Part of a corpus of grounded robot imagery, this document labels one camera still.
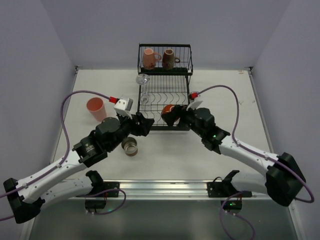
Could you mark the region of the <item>white brown ceramic cup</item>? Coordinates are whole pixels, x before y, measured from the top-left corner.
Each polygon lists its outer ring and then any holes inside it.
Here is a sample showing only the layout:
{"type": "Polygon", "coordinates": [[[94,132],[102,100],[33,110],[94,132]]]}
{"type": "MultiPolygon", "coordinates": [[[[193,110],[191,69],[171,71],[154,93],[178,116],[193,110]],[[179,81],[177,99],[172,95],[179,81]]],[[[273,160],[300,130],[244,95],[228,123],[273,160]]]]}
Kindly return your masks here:
{"type": "Polygon", "coordinates": [[[133,137],[126,137],[122,141],[121,147],[124,153],[129,157],[133,157],[138,153],[138,143],[133,137]]]}

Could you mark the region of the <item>pink plastic tumbler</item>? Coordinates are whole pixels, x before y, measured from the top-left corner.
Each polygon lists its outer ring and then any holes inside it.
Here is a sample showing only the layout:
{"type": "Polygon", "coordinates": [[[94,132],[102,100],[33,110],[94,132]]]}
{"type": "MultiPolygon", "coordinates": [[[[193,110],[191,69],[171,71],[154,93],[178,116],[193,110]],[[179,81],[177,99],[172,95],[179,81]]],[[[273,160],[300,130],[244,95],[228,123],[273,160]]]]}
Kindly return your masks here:
{"type": "Polygon", "coordinates": [[[89,99],[86,103],[86,108],[99,122],[102,122],[107,117],[104,101],[99,97],[89,99]]]}

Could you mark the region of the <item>brown ceramic mug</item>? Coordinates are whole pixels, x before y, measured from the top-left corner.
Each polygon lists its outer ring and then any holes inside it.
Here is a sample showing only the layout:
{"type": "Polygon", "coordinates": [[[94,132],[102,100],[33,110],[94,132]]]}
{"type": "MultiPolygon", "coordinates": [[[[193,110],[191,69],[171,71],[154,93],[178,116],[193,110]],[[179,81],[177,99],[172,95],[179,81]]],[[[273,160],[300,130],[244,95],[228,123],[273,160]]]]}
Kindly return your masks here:
{"type": "Polygon", "coordinates": [[[163,52],[162,67],[165,70],[172,70],[176,64],[180,63],[180,58],[175,56],[173,49],[167,48],[163,52]]]}

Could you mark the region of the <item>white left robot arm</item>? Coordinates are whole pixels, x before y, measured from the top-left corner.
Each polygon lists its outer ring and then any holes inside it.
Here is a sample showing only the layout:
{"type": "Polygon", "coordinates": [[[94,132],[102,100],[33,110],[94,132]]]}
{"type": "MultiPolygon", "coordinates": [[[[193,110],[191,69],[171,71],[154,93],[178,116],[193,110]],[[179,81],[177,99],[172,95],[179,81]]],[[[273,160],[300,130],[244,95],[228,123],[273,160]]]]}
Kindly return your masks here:
{"type": "Polygon", "coordinates": [[[5,196],[17,224],[25,223],[50,203],[76,196],[99,196],[106,189],[96,170],[76,180],[67,178],[107,158],[129,135],[146,137],[155,120],[137,112],[132,117],[107,117],[90,134],[69,149],[61,160],[33,175],[4,183],[5,196]]]}

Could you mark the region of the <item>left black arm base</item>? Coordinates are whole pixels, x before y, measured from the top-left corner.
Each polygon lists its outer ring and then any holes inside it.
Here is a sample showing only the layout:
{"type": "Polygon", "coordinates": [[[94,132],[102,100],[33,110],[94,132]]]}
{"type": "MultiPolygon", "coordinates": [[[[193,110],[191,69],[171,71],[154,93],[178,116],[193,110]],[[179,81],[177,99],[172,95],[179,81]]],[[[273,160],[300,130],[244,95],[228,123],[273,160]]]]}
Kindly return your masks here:
{"type": "Polygon", "coordinates": [[[127,195],[120,189],[120,183],[116,181],[104,182],[103,178],[96,170],[90,170],[85,174],[89,179],[89,190],[85,193],[80,193],[77,195],[79,198],[103,198],[101,202],[103,206],[99,206],[98,200],[85,200],[85,209],[92,216],[104,216],[114,213],[115,211],[121,209],[126,202],[127,195]],[[122,202],[112,210],[105,212],[98,212],[97,210],[104,209],[107,206],[108,198],[118,197],[119,193],[123,194],[122,202]]]}

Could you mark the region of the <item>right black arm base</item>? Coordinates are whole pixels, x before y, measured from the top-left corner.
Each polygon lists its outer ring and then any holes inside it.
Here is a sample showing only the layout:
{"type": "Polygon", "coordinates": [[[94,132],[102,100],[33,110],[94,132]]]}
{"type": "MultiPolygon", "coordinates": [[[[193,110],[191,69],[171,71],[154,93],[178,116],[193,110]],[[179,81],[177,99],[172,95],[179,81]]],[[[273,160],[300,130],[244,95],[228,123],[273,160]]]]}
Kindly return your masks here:
{"type": "MultiPolygon", "coordinates": [[[[237,194],[240,191],[232,185],[233,178],[239,175],[239,170],[232,170],[225,178],[220,176],[214,180],[206,183],[206,190],[209,198],[227,198],[231,195],[237,194]]],[[[221,200],[221,206],[224,211],[238,214],[243,206],[242,198],[251,198],[253,196],[251,191],[244,191],[244,193],[237,195],[236,199],[228,200],[226,203],[221,200]]]]}

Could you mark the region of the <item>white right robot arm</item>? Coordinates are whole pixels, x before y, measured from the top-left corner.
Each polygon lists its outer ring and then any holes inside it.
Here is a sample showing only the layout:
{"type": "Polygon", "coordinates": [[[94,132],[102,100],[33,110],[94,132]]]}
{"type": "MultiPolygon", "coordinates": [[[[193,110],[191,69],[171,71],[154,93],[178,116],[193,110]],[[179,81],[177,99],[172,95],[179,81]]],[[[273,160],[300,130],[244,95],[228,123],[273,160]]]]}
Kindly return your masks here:
{"type": "Polygon", "coordinates": [[[161,118],[168,126],[178,123],[192,130],[208,150],[238,160],[256,171],[241,173],[233,170],[222,182],[214,184],[214,189],[226,190],[227,197],[240,192],[256,192],[288,207],[306,182],[292,155],[266,152],[235,139],[216,125],[207,108],[167,105],[161,112],[161,118]]]}

